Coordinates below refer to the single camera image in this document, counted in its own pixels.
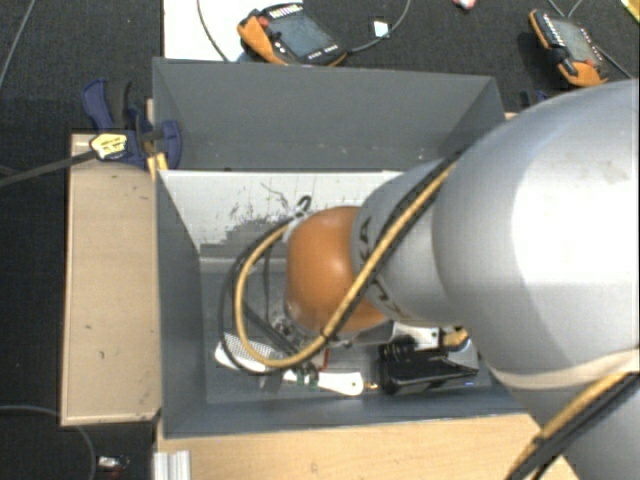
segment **handheld device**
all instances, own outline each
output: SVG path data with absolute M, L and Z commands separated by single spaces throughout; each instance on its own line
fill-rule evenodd
M 607 81 L 604 59 L 584 27 L 538 9 L 529 14 L 529 23 L 551 62 L 571 85 L 590 87 Z
M 249 55 L 273 64 L 335 66 L 347 56 L 346 48 L 301 3 L 254 9 L 237 30 Z

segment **clamp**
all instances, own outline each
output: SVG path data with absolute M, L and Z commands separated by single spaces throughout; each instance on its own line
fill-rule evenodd
M 176 169 L 182 153 L 182 138 L 175 121 L 164 121 L 157 129 L 143 112 L 129 105 L 131 82 L 107 82 L 98 78 L 81 93 L 86 114 L 98 135 L 89 145 L 99 160 L 118 161 L 140 169 Z

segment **gray box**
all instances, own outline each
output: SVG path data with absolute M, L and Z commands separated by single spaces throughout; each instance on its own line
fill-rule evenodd
M 273 394 L 259 389 L 259 378 L 212 359 L 222 279 L 242 249 L 301 195 L 312 195 L 314 210 L 358 204 L 399 172 L 482 136 L 504 120 L 492 79 L 157 60 L 154 102 L 156 122 L 177 119 L 185 141 L 181 169 L 160 173 L 156 194 L 167 437 L 520 410 L 490 381 L 398 397 L 348 398 L 297 385 Z M 262 292 L 253 285 L 258 307 Z M 273 304 L 281 298 L 274 288 Z

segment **white card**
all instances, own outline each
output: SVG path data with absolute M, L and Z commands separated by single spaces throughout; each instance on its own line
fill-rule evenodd
M 238 23 L 253 9 L 302 0 L 200 0 L 202 15 L 217 45 L 232 61 L 242 53 Z M 202 28 L 196 0 L 164 0 L 164 56 L 222 60 Z

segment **black carpet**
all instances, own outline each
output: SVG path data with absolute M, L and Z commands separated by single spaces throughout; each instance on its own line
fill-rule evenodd
M 305 0 L 349 46 L 371 38 L 372 17 L 393 23 L 404 1 Z M 575 0 L 556 1 L 568 10 Z M 28 3 L 0 0 L 0 64 Z M 505 108 L 519 111 L 522 91 L 565 90 L 528 28 L 534 7 L 548 5 L 478 0 L 466 13 L 450 0 L 413 0 L 391 39 L 345 65 L 491 75 Z M 620 0 L 585 0 L 575 18 L 638 76 L 639 27 Z M 0 165 L 24 170 L 65 157 L 72 130 L 90 126 L 81 88 L 96 77 L 130 79 L 142 101 L 152 92 L 151 58 L 161 53 L 162 0 L 38 0 L 0 93 Z M 58 172 L 0 190 L 0 404 L 59 406 L 65 180 Z M 147 477 L 149 424 L 89 431 L 99 455 L 130 457 L 123 480 Z M 86 476 L 82 440 L 51 418 L 0 414 L 0 436 L 0 478 Z

